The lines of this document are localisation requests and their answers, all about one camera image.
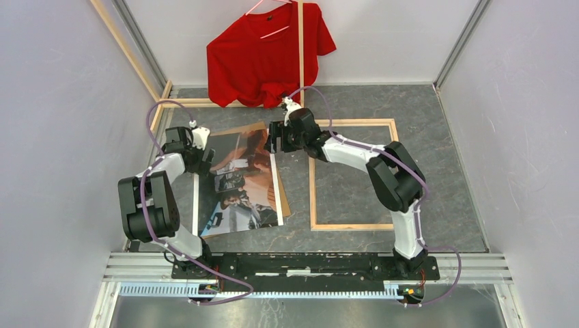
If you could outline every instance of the wooden pole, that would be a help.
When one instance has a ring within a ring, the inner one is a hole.
[[[165,85],[165,89],[163,90],[163,94],[161,94],[161,99],[168,98],[171,93],[171,88],[173,87],[173,82],[171,80],[167,80],[167,84]],[[157,112],[155,112],[155,117],[153,118],[153,122],[151,123],[151,131],[157,131],[159,127],[159,123],[161,122],[161,117],[163,116],[163,111],[165,110],[165,104],[161,104],[157,106]]]
[[[298,0],[298,41],[300,43],[300,87],[304,87],[304,0]],[[304,90],[300,91],[300,105],[305,106]]]

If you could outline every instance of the wooden stick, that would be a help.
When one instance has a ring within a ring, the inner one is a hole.
[[[173,98],[171,100],[178,101],[182,103],[185,107],[199,107],[199,108],[207,108],[207,107],[220,107],[215,102],[212,102],[209,98]],[[174,108],[179,107],[179,105],[175,104],[165,104],[165,108]],[[246,107],[241,102],[235,100],[231,104],[227,105],[227,107]]]
[[[91,3],[94,6],[94,9],[96,9],[96,11],[99,14],[100,18],[102,19],[102,21],[105,23],[105,25],[107,26],[107,28],[111,32],[111,34],[113,34],[113,37],[115,38],[115,40],[117,41],[117,43],[121,47],[121,50],[123,50],[123,53],[127,57],[128,61],[132,65],[135,72],[137,72],[137,75],[139,75],[139,78],[141,78],[141,81],[143,82],[143,84],[145,85],[147,90],[149,90],[149,93],[151,94],[153,99],[155,101],[158,101],[160,97],[159,97],[159,94],[157,93],[157,91],[155,90],[153,83],[149,80],[147,75],[144,73],[143,67],[139,63],[139,60],[137,59],[135,54],[130,49],[127,41],[122,37],[119,28],[114,23],[113,19],[111,18],[111,15],[109,15],[109,12],[107,11],[107,9],[104,8],[104,5],[102,4],[101,0],[91,0]]]
[[[309,223],[312,230],[317,226],[317,211],[315,208],[315,159],[309,161]]]
[[[392,223],[378,223],[378,224],[317,224],[311,228],[316,231],[328,230],[394,230]]]
[[[330,120],[316,120],[320,126],[329,126]],[[350,118],[334,119],[332,126],[390,126],[394,122],[392,118]]]
[[[390,137],[392,138],[392,141],[398,141],[398,130],[396,130],[396,123],[394,120],[390,123]]]
[[[165,85],[165,89],[163,90],[163,94],[161,94],[162,99],[166,99],[169,97],[171,93],[171,88],[173,87],[173,82],[171,80],[167,80],[167,84]],[[165,110],[165,104],[161,104],[157,106],[157,112],[155,112],[155,117],[153,118],[153,122],[151,123],[151,131],[157,131],[161,118],[163,116],[163,110]]]
[[[300,87],[304,87],[304,1],[298,0],[298,42],[300,51]],[[304,90],[300,91],[300,105],[305,107]]]

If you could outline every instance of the gray floor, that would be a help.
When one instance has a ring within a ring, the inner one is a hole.
[[[460,251],[485,251],[475,210],[449,127],[431,86],[364,85],[320,87],[334,118],[394,118],[399,140],[417,160],[432,191],[422,207],[423,234],[431,246],[454,245]],[[181,89],[179,98],[206,97],[205,90]],[[306,92],[306,106],[316,118],[327,118],[319,95]],[[197,121],[223,131],[260,120],[282,120],[281,109],[191,109]],[[170,126],[187,125],[182,109],[165,111]],[[368,143],[387,144],[381,127],[342,127],[336,131]],[[303,152],[277,154],[277,166],[292,215],[276,228],[236,232],[208,239],[212,251],[391,251],[393,231],[310,231],[308,160]],[[318,223],[388,223],[388,211],[377,201],[362,172],[341,165],[316,165]],[[182,222],[190,228],[193,186],[181,176],[173,191]],[[154,248],[142,245],[141,251]]]
[[[441,295],[447,286],[431,286]],[[448,299],[402,310],[381,299],[245,299],[191,306],[186,299],[120,297],[111,327],[506,327],[492,285],[459,285]]]

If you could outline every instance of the wire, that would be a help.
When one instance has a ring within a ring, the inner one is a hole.
[[[167,257],[167,251],[163,252],[163,258],[165,258],[165,261],[171,263],[171,264],[175,264],[175,257],[173,257],[173,260],[171,261],[168,257]]]
[[[215,271],[219,272],[219,265],[215,266]],[[221,280],[221,277],[217,277],[217,284],[219,285],[219,291],[223,292],[225,284],[223,283],[223,280]]]
[[[153,131],[151,131],[150,126],[151,126],[151,114],[153,113],[153,110],[155,110],[155,108],[157,108],[157,106],[161,105],[161,104],[175,104],[183,109],[185,109],[187,111],[187,114],[189,114],[189,119],[191,122],[194,122],[195,119],[193,118],[193,113],[191,113],[191,111],[187,110],[187,108],[180,102],[178,101],[174,101],[174,100],[161,100],[158,102],[155,102],[155,104],[153,106],[151,106],[151,108],[149,108],[149,111],[147,111],[147,121],[145,122],[145,125],[147,126],[147,133],[149,134],[149,138],[151,138],[151,140],[153,141],[153,144],[155,145],[155,148],[157,148],[157,150],[159,151],[159,155],[164,155],[165,153],[163,152],[163,149],[161,148],[161,145],[159,144],[159,142],[157,141],[157,138],[155,138],[155,136],[153,135]]]
[[[324,96],[324,94],[321,91],[319,91],[316,87],[312,87],[310,85],[306,85],[304,87],[301,87],[301,88],[297,89],[296,91],[292,92],[292,94],[289,95],[289,98],[292,98],[299,91],[305,90],[305,89],[311,89],[311,90],[317,92],[322,97],[322,100],[324,101],[324,104],[326,105],[326,112],[328,113],[328,120],[329,120],[328,130],[330,131],[330,134],[332,135],[332,137],[334,139],[336,139],[337,141],[340,141],[341,143],[346,144],[346,145],[354,146],[354,147],[364,149],[364,150],[369,150],[370,152],[378,152],[381,155],[384,155],[388,159],[392,160],[392,162],[396,163],[396,165],[401,167],[403,170],[407,171],[422,186],[422,188],[424,189],[424,196],[421,199],[419,199],[418,202],[416,202],[416,204],[414,205],[414,210],[413,210],[413,212],[414,212],[414,224],[416,226],[416,241],[418,242],[418,244],[422,248],[424,248],[428,251],[451,250],[452,252],[454,252],[454,254],[456,254],[458,266],[457,266],[457,274],[456,274],[455,281],[453,282],[451,287],[448,289],[448,291],[446,291],[442,296],[436,297],[435,299],[432,299],[428,302],[422,303],[421,305],[409,304],[409,306],[420,307],[422,305],[428,305],[428,304],[435,303],[441,299],[444,299],[445,297],[448,297],[455,290],[455,288],[458,284],[458,281],[460,279],[460,273],[462,272],[462,261],[460,258],[460,254],[456,248],[454,248],[452,246],[427,247],[426,244],[422,241],[422,227],[421,227],[421,223],[420,223],[420,206],[430,196],[430,190],[428,189],[426,182],[418,174],[416,174],[416,172],[414,172],[412,169],[410,169],[406,164],[402,163],[399,159],[397,159],[393,155],[383,151],[382,149],[372,148],[371,146],[367,146],[367,145],[364,145],[361,143],[357,143],[355,141],[343,139],[340,136],[338,136],[338,134],[336,134],[334,132],[334,130],[332,129],[332,110],[330,108],[330,105],[328,104],[328,101],[326,100],[326,97]]]
[[[424,299],[424,297],[418,298],[418,297],[416,297],[416,296],[414,296],[414,295],[412,295],[412,294],[408,294],[408,296],[412,297],[413,299],[416,299],[416,300],[419,301],[419,302],[422,302],[422,300]]]
[[[222,277],[223,279],[229,280],[231,282],[235,282],[236,284],[240,284],[243,286],[246,286],[247,288],[249,288],[248,292],[245,292],[241,295],[238,296],[234,296],[234,297],[230,297],[228,299],[222,299],[220,301],[215,301],[215,302],[205,302],[205,303],[201,303],[201,302],[197,302],[197,305],[219,305],[219,304],[225,304],[225,303],[229,303],[229,302],[233,302],[233,301],[237,301],[238,299],[242,299],[248,295],[250,295],[253,291],[254,288],[252,285],[241,281],[239,279],[230,277],[228,275],[224,275],[222,273],[219,273],[213,269],[211,269],[210,267],[204,265],[203,263],[201,263],[200,261],[194,259],[192,256],[188,255],[188,254],[184,254],[183,252],[181,252],[180,250],[176,249],[175,247],[173,247],[173,245],[167,243],[166,241],[162,241],[160,240],[157,235],[155,234],[155,231],[153,230],[153,225],[151,224],[151,218],[149,217],[149,210],[147,209],[146,206],[146,197],[145,197],[145,181],[147,180],[146,177],[151,173],[151,171],[157,166],[159,165],[164,159],[164,153],[163,150],[161,149],[161,147],[159,146],[157,140],[155,139],[155,136],[153,135],[153,133],[151,132],[151,130],[149,129],[149,120],[150,120],[150,116],[151,113],[153,112],[153,110],[155,108],[157,108],[157,106],[159,106],[160,104],[163,103],[173,103],[176,105],[179,105],[181,108],[185,108],[185,106],[180,103],[180,102],[176,102],[173,100],[162,100],[159,102],[156,102],[155,105],[153,105],[148,113],[147,113],[147,121],[145,123],[145,127],[147,128],[147,131],[149,133],[149,137],[151,138],[151,140],[153,141],[153,143],[155,144],[155,146],[157,147],[157,149],[159,149],[159,153],[160,153],[160,157],[158,157],[152,164],[151,166],[149,166],[144,172],[143,172],[143,176],[141,177],[141,183],[139,185],[139,193],[140,193],[140,197],[141,197],[141,204],[142,206],[142,210],[143,210],[143,216],[145,217],[145,224],[147,225],[147,230],[149,230],[149,234],[151,235],[151,238],[153,239],[153,241],[155,243],[159,243],[165,246],[165,248],[167,250],[169,250],[171,253],[173,253],[174,256],[179,256],[179,257],[183,257],[186,258],[187,260],[191,261],[193,264],[197,265],[198,267],[201,267],[203,270],[217,276],[217,277]],[[193,119],[193,115],[191,114],[191,112],[189,113],[189,118],[191,119],[191,122],[194,121]]]

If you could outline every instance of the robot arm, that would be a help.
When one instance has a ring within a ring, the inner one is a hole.
[[[270,123],[270,135],[265,148],[271,153],[277,152],[277,140],[281,139],[281,150],[284,152],[303,149],[314,159],[342,163],[368,173],[378,199],[392,214],[395,256],[400,258],[408,270],[418,267],[427,252],[421,247],[421,237],[416,237],[412,208],[422,197],[422,187],[406,170],[386,156],[372,151],[382,149],[393,155],[424,180],[424,175],[404,146],[397,141],[387,146],[360,142],[353,146],[341,135],[332,138],[329,131],[322,131],[315,123],[312,112],[301,108],[291,99],[284,99],[282,107],[287,110],[285,119]]]
[[[119,201],[125,235],[129,240],[143,243],[153,242],[147,229],[143,206],[147,206],[155,235],[162,241],[161,247],[168,249],[170,243],[193,258],[203,253],[202,241],[193,236],[180,223],[177,202],[171,184],[185,172],[206,175],[211,167],[214,151],[210,150],[203,160],[210,131],[206,128],[169,128],[165,131],[167,142],[163,145],[162,161],[145,177],[145,204],[141,203],[139,185],[143,173],[121,179],[118,183]]]

